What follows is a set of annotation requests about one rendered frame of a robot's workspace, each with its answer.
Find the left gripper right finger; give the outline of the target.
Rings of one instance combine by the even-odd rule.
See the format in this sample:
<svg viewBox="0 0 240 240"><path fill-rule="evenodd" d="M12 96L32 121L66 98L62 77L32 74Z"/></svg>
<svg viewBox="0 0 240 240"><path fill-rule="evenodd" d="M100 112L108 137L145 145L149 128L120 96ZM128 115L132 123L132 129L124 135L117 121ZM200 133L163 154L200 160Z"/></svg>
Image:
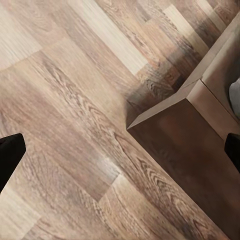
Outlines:
<svg viewBox="0 0 240 240"><path fill-rule="evenodd" d="M224 151L232 161L238 172L240 173L240 135L235 133L229 133L225 145Z"/></svg>

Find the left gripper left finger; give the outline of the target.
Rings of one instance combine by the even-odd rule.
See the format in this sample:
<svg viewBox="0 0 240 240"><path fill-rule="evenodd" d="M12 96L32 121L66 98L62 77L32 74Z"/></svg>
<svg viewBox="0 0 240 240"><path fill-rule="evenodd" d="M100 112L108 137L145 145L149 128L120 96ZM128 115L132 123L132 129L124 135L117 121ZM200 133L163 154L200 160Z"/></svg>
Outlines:
<svg viewBox="0 0 240 240"><path fill-rule="evenodd" d="M26 152L21 133L0 138L0 193Z"/></svg>

